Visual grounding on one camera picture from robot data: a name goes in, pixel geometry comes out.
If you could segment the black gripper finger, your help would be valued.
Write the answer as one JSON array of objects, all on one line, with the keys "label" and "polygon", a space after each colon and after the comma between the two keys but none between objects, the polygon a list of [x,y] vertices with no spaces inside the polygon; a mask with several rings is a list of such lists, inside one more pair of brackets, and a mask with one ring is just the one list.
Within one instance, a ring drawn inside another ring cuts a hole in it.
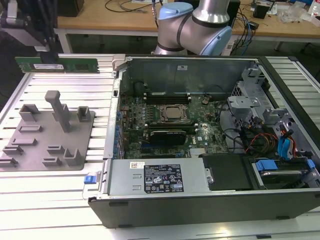
[{"label": "black gripper finger", "polygon": [[40,53],[40,58],[44,64],[56,64],[59,57],[56,49],[55,37],[53,35],[53,28],[47,17],[44,17],[43,19],[43,33],[46,40],[47,51]]}]

